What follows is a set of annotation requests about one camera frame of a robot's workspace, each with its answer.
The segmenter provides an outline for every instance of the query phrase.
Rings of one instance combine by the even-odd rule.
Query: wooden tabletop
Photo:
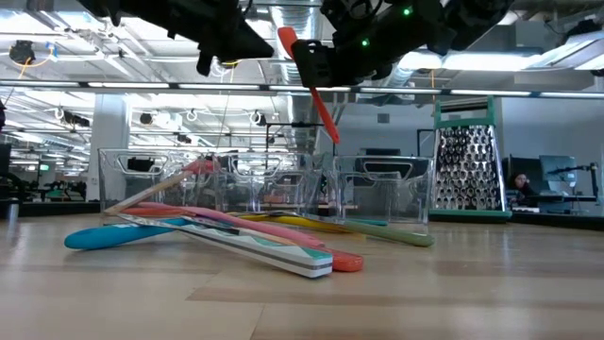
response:
[[[97,215],[0,227],[0,339],[604,339],[604,233],[430,225],[432,248],[316,233],[365,257],[308,280],[177,233],[97,251]]]

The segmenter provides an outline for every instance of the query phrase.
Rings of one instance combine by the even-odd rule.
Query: transparent plastic bin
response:
[[[316,213],[321,172],[303,153],[219,154],[216,209]]]
[[[199,157],[202,155],[189,151],[99,149],[101,209],[105,210],[172,175],[179,174],[183,166]],[[180,183],[151,195],[145,201],[175,206],[211,205],[209,208],[213,208],[214,193],[213,190],[207,190],[207,182],[211,176],[191,175]],[[203,189],[206,189],[206,193],[201,195]],[[208,192],[212,195],[211,199],[206,199],[209,203],[200,204]]]
[[[403,229],[425,230],[432,159],[340,156],[333,163],[339,218],[388,221]]]

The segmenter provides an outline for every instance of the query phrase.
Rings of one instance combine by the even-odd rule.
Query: red spatula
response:
[[[287,54],[290,55],[290,58],[293,59],[294,53],[292,53],[292,44],[294,44],[295,41],[298,40],[298,37],[295,35],[294,29],[291,27],[280,27],[277,30],[277,34],[279,36],[279,39],[281,40],[281,44],[283,45],[283,48],[285,48],[285,51],[287,51]],[[333,141],[334,144],[339,144],[340,143],[340,134],[338,133],[338,128],[336,127],[335,123],[333,123],[333,120],[331,119],[331,116],[329,115],[329,112],[327,111],[327,108],[325,107],[325,104],[323,103],[323,99],[321,99],[321,97],[319,96],[317,89],[311,87],[310,95],[312,95],[312,100],[314,101],[314,105],[316,105],[317,110],[319,111],[321,120],[323,120],[325,129],[327,130],[327,133],[331,137],[331,140]]]

